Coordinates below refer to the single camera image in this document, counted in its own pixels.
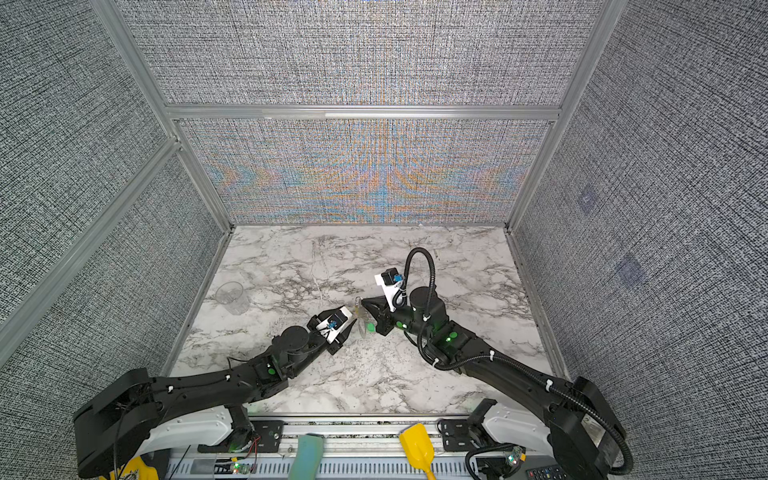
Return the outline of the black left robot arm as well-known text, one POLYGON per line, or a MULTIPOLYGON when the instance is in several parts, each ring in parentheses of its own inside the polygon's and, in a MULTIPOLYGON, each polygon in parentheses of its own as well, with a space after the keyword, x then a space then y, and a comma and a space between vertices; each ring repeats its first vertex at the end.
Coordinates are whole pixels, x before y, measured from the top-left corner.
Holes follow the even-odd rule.
POLYGON ((152 377, 144 368, 127 371, 73 416, 79 477, 108 475, 139 455, 162 425, 210 408, 221 407, 230 416, 237 442, 249 439, 245 405, 285 390, 320 354, 337 353, 356 321, 345 306, 325 310, 304 326, 286 328, 264 352, 224 370, 173 377, 152 377))

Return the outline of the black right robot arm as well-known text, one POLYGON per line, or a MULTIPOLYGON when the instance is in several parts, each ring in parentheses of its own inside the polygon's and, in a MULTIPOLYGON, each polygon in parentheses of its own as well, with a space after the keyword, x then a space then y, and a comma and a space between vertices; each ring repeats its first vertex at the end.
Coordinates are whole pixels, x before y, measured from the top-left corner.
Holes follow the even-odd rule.
POLYGON ((515 360, 448 318, 443 307, 427 322, 421 305, 391 310, 385 296, 364 298, 362 307, 386 336, 399 328, 413 337, 432 368, 480 380, 536 416, 549 433, 556 462, 573 479, 606 479, 632 472, 626 430, 599 388, 578 377, 569 381, 515 360))

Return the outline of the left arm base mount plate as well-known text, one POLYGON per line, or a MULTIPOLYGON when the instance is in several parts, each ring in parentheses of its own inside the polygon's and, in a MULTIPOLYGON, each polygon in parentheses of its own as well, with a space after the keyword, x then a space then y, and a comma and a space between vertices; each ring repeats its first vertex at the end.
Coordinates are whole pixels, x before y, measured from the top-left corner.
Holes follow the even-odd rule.
POLYGON ((250 428, 237 427, 225 440, 214 446, 198 445, 198 453, 237 453, 249 451, 252 444, 258 452, 277 453, 282 441, 285 422, 282 420, 257 419, 250 428))

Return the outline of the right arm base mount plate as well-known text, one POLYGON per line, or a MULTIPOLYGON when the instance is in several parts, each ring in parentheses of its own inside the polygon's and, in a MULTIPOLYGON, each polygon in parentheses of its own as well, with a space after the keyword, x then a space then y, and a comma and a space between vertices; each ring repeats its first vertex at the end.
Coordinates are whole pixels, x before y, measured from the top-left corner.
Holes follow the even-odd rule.
POLYGON ((477 421, 441 418, 436 426, 446 452, 469 452, 494 444, 494 440, 477 421))

